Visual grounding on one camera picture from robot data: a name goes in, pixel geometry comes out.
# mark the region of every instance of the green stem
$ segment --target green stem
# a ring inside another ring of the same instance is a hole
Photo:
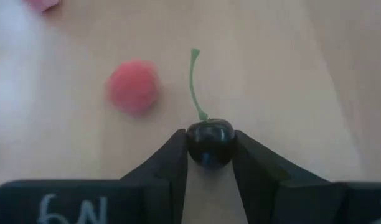
[[[199,54],[200,54],[199,49],[192,49],[192,54],[190,57],[189,86],[190,86],[190,93],[192,94],[193,103],[195,104],[197,112],[199,114],[199,119],[201,121],[208,121],[209,116],[199,106],[199,103],[197,102],[197,99],[196,99],[195,88],[193,85],[193,68],[195,67],[195,62],[196,62],[197,56],[199,56]]]

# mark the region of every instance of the table surface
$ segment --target table surface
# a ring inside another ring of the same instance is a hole
[[[197,121],[193,47],[211,117],[324,178],[364,179],[302,0],[66,0],[43,15],[0,0],[0,184],[117,179],[140,165]],[[162,86],[138,119],[104,95],[132,58],[152,60]],[[233,171],[211,177],[190,161],[184,223],[212,222],[246,223]]]

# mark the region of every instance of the red ball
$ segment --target red ball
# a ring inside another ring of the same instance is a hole
[[[121,111],[144,113],[158,98],[158,78],[152,62],[131,60],[122,63],[107,83],[110,101]]]

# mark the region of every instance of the cherry stem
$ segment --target cherry stem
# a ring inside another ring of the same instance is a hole
[[[192,94],[193,103],[195,104],[197,112],[199,114],[199,119],[201,121],[208,121],[209,116],[199,106],[199,103],[197,102],[197,99],[196,99],[195,88],[193,85],[193,69],[195,67],[195,62],[196,62],[197,56],[199,56],[199,54],[200,54],[199,49],[192,49],[192,53],[191,53],[191,57],[190,57],[189,86],[190,86],[190,93]]]

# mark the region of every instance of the pink object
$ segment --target pink object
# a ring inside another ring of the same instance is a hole
[[[138,115],[158,98],[158,79],[152,62],[122,63],[107,82],[108,97],[121,111]]]
[[[39,12],[44,12],[52,6],[56,6],[59,4],[60,0],[24,0],[27,2],[32,8]]]

